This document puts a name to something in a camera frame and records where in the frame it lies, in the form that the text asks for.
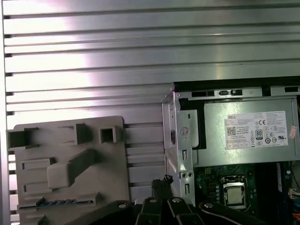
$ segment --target power supply label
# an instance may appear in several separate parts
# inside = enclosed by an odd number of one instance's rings
[[[225,138],[227,149],[288,145],[285,111],[228,115]]]

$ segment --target barcode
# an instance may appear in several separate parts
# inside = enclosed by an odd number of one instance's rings
[[[228,136],[236,135],[235,127],[227,127],[227,135]]]

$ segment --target screw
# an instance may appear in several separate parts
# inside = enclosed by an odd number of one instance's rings
[[[121,208],[121,209],[126,208],[126,205],[125,204],[120,204],[119,208]]]
[[[179,199],[179,198],[173,198],[173,200],[172,200],[172,202],[174,202],[174,203],[179,203],[181,201],[181,199]]]
[[[187,127],[183,127],[183,128],[180,129],[180,133],[181,133],[181,135],[183,135],[183,136],[187,136],[188,133],[189,133],[189,130],[188,130]]]
[[[214,207],[214,205],[211,204],[211,203],[205,203],[205,204],[204,204],[204,207],[205,207],[205,208],[212,208],[212,207]]]

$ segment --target gray plastic part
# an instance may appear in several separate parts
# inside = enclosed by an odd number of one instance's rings
[[[95,162],[94,150],[87,149],[71,157],[67,162],[55,163],[47,168],[49,188],[67,188],[75,178]]]
[[[44,215],[36,216],[36,217],[29,217],[27,218],[22,225],[46,225],[46,217]]]
[[[71,141],[63,142],[62,144],[78,145],[92,140],[90,130],[84,123],[81,124],[77,123],[73,126],[60,127],[60,130],[65,128],[73,130],[74,139]]]
[[[38,147],[37,143],[30,143],[28,141],[32,133],[36,130],[38,130],[37,127],[30,127],[7,131],[8,149],[25,150]]]
[[[25,141],[39,147],[15,151],[21,224],[44,215],[47,224],[65,225],[116,200],[129,201],[121,117],[17,125],[15,130],[27,128],[38,128]],[[107,128],[115,128],[116,142],[100,144],[99,131]]]
[[[50,193],[52,189],[48,187],[46,182],[46,170],[51,165],[50,158],[33,159],[22,161],[23,178],[26,183],[23,186],[24,194],[41,194]]]
[[[100,144],[116,143],[120,139],[121,139],[121,133],[117,127],[104,127],[99,129]]]

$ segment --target silver metal sheet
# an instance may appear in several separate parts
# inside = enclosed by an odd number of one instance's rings
[[[279,42],[297,41],[300,34],[273,34],[273,35],[236,35],[215,37],[166,37],[166,38],[143,38],[118,41],[101,41],[91,43],[70,43],[56,45],[22,45],[6,46],[5,53],[45,53],[55,51],[70,50],[96,50],[113,48],[133,48],[133,47],[164,47],[176,45],[208,45],[208,44],[228,44],[228,43],[255,43],[255,42]]]
[[[300,58],[300,44],[262,43],[115,50],[77,54],[41,54],[6,58],[8,73],[167,64],[287,60]]]
[[[72,108],[87,108],[101,107],[114,105],[138,105],[138,104],[155,104],[162,99],[161,95],[153,95],[146,97],[127,97],[116,99],[101,99],[101,100],[78,100],[78,101],[57,101],[57,102],[39,102],[39,103],[16,103],[8,104],[6,110],[9,111],[33,111],[46,109],[72,109]]]
[[[51,90],[51,91],[30,91],[30,92],[15,92],[11,96],[6,97],[7,103],[25,103],[25,102],[40,102],[53,100],[74,100],[74,99],[108,99],[125,97],[140,97],[160,96],[170,91],[170,84],[157,85],[139,85],[139,86],[119,86],[119,87],[103,87],[90,89],[75,89],[75,90]]]
[[[132,183],[149,182],[153,179],[162,179],[165,176],[165,166],[144,166],[128,169],[129,180]]]
[[[125,129],[126,144],[132,143],[162,143],[164,141],[163,126],[137,127]]]
[[[127,148],[126,153],[128,156],[137,154],[164,154],[163,145],[156,145],[151,147],[135,147],[135,148]]]
[[[198,150],[199,163],[196,166],[292,161],[300,156],[299,138],[289,138],[288,146],[225,149],[224,119],[229,114],[285,111],[289,133],[291,126],[298,124],[294,117],[297,117],[296,99],[207,103],[204,110],[207,149]]]
[[[97,32],[78,33],[44,33],[29,36],[13,36],[4,39],[6,53],[22,52],[26,48],[29,52],[49,51],[51,49],[65,49],[66,44],[70,49],[84,49],[96,43],[98,46],[125,46],[132,44],[141,46],[139,43],[151,46],[155,43],[171,43],[174,40],[201,40],[201,43],[226,43],[226,42],[261,42],[263,40],[292,40],[300,32],[297,24],[284,25],[260,25],[260,26],[204,26],[204,27],[174,27],[172,29],[147,28],[142,30],[102,30]],[[191,42],[178,41],[177,43],[191,44]]]
[[[9,190],[10,191],[16,191],[18,189],[17,187],[17,175],[11,174],[9,176]]]
[[[160,9],[160,8],[194,8],[194,7],[226,7],[226,6],[252,6],[252,5],[288,5],[298,4],[297,0],[245,0],[245,1],[198,1],[198,0],[10,0],[3,3],[4,15],[27,15],[70,12],[114,11],[128,9]]]
[[[13,129],[17,124],[40,123],[58,120],[76,120],[83,118],[95,118],[103,116],[119,115],[126,124],[161,123],[161,106],[155,105],[131,105],[126,107],[87,108],[78,110],[41,110],[28,112],[15,112],[7,116],[7,128]]]
[[[54,90],[195,80],[299,76],[299,74],[300,61],[298,60],[210,63],[132,70],[15,74],[6,77],[6,87],[7,91]]]
[[[142,156],[128,156],[128,163],[152,163],[152,162],[162,162],[165,160],[164,154],[149,154]]]
[[[9,202],[10,202],[10,210],[17,210],[17,206],[19,204],[18,201],[18,195],[10,195],[9,196]]]
[[[10,215],[10,221],[11,222],[20,221],[20,215],[19,214]]]
[[[104,30],[145,27],[203,26],[298,22],[299,9],[228,9],[204,11],[142,12],[75,15],[48,18],[17,18],[4,21],[5,34]]]
[[[10,203],[9,197],[9,171],[8,171],[8,151],[7,151],[7,118],[6,118],[6,80],[4,66],[4,33],[3,33],[3,1],[0,1],[0,224],[10,224]]]

